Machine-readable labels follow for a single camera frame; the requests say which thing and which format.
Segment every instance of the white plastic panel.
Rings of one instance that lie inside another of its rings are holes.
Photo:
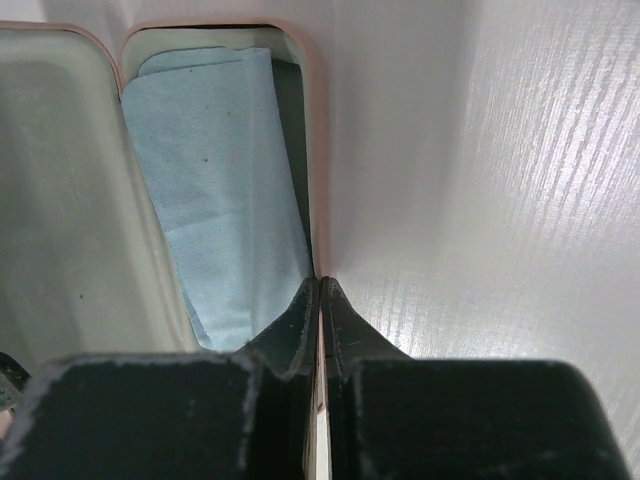
[[[195,349],[104,53],[0,29],[0,147],[0,351]]]
[[[185,16],[304,27],[331,79],[331,273],[355,307],[414,355],[574,363],[640,476],[640,3],[41,6],[110,48]]]

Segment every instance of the wood grain texture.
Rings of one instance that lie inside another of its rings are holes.
[[[38,19],[14,3],[3,18]],[[28,3],[111,49],[172,17],[303,26],[332,80],[333,273],[354,306],[415,356],[577,365],[640,477],[639,2]]]

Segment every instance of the blue paper towel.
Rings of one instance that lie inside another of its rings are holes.
[[[198,340],[236,350],[311,272],[270,53],[156,55],[122,106]]]

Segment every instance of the textured white surface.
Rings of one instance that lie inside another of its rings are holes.
[[[14,3],[3,18],[33,19]],[[574,363],[640,476],[640,3],[42,7],[110,48],[147,20],[304,26],[332,82],[332,273],[354,306],[416,356]]]

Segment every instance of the folded paper towel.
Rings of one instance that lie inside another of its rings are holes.
[[[236,350],[311,273],[270,53],[161,53],[122,106],[198,340]]]

